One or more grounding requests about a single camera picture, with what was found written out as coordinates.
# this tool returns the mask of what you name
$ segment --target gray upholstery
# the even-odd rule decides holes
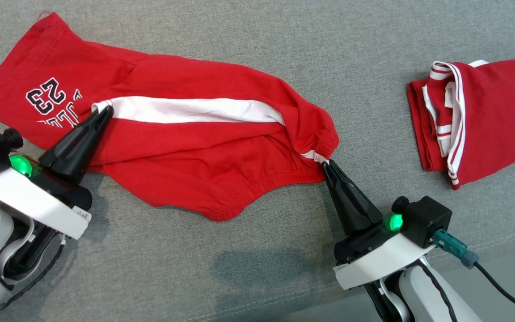
[[[481,256],[515,249],[515,164],[452,191],[445,174],[421,168],[405,94],[436,59],[515,59],[515,1],[0,0],[0,63],[45,10],[83,39],[285,79],[331,113],[333,159],[379,208],[430,195]],[[253,321],[352,292],[335,283],[343,234],[325,184],[277,189],[221,223],[151,208],[102,175],[84,185],[87,232],[1,321]]]

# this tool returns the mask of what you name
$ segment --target white side stripe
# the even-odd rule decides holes
[[[477,61],[473,61],[472,63],[469,63],[468,65],[476,68],[478,66],[482,66],[482,65],[486,65],[486,64],[488,64],[488,61],[485,61],[484,59],[480,59]]]
[[[464,103],[464,89],[462,83],[462,75],[460,70],[453,64],[446,64],[454,73],[454,81],[456,84],[456,104],[452,109],[460,110],[460,120],[458,120],[458,130],[456,131],[455,139],[452,141],[452,148],[448,155],[448,170],[450,174],[453,174],[452,183],[457,185],[458,183],[458,168],[460,167],[460,161],[462,160],[462,153],[464,152],[464,143],[466,140],[466,105]]]
[[[92,105],[92,111],[101,111],[107,106],[113,107],[115,119],[145,123],[247,122],[286,125],[280,112],[264,102],[255,100],[124,96],[96,102]],[[319,163],[327,162],[325,157],[313,150],[300,155]]]

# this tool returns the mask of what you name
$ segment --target elastic cuff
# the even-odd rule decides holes
[[[329,160],[331,159],[331,154],[333,154],[337,148],[337,145],[339,145],[339,135],[337,135],[337,131],[333,128],[317,143],[315,152]]]

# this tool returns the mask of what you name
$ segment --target cable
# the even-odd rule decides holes
[[[53,265],[55,265],[55,262],[59,259],[59,257],[61,256],[61,253],[63,252],[63,248],[65,247],[65,243],[66,243],[66,240],[65,240],[65,235],[62,234],[61,235],[61,246],[59,246],[59,250],[57,251],[57,254],[55,254],[55,256],[53,257],[53,259],[51,259],[51,263],[49,263],[49,265],[47,265],[47,267],[45,267],[45,269],[43,269],[43,271],[41,272],[41,274],[39,274],[39,276],[37,276],[33,281],[31,281],[31,283],[29,283],[29,285],[27,285],[26,287],[24,287],[19,293],[15,294],[12,298],[9,299],[9,301],[5,304],[5,306],[2,308],[5,309],[6,307],[9,306],[9,304],[13,303],[14,301],[16,301],[17,298],[20,298],[21,296],[23,296],[23,294],[25,294],[27,291],[29,291],[32,287],[35,286],[35,284],[37,284],[38,281],[41,281],[43,279],[43,277],[45,277],[45,275],[47,274],[47,272],[53,267]]]
[[[508,292],[504,291],[504,289],[496,283],[494,278],[488,274],[488,272],[478,263],[478,254],[474,253],[474,251],[468,250],[468,247],[465,243],[459,241],[456,237],[450,235],[446,230],[439,229],[433,235],[433,243],[437,245],[440,249],[447,251],[448,253],[456,256],[456,258],[460,259],[460,262],[468,267],[468,269],[472,269],[474,267],[478,268],[480,273],[482,273],[492,285],[498,290],[498,292],[502,293],[508,300],[515,304],[515,297],[509,295]]]
[[[431,272],[431,270],[421,261],[417,261],[418,265],[422,268],[424,273],[431,279],[433,285],[437,288],[438,292],[440,293],[440,297],[444,301],[444,304],[446,304],[446,307],[448,308],[448,314],[450,315],[450,320],[452,322],[458,322],[456,319],[456,314],[454,313],[454,308],[452,308],[452,304],[450,304],[450,300],[448,299],[448,296],[446,296],[446,293],[442,289],[440,283],[438,283],[438,280],[436,279],[435,275]]]
[[[474,263],[474,266],[480,271],[480,273],[482,273],[484,276],[486,276],[488,281],[490,281],[490,283],[492,283],[492,285],[494,285],[494,287],[500,293],[502,293],[502,295],[504,295],[508,300],[510,300],[512,303],[515,304],[515,297],[510,295],[508,292],[504,291],[504,289],[498,283],[496,283],[494,278],[490,274],[488,274],[488,272],[484,269],[484,267],[482,267],[482,265],[480,265],[480,263],[476,262],[476,263]]]

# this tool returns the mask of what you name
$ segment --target cable connector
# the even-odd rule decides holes
[[[462,265],[468,267],[468,269],[472,269],[474,263],[480,258],[474,251],[468,250],[465,243],[459,241],[444,229],[439,229],[435,232],[433,235],[433,243],[437,245],[438,248],[456,256],[456,258],[460,259]]]

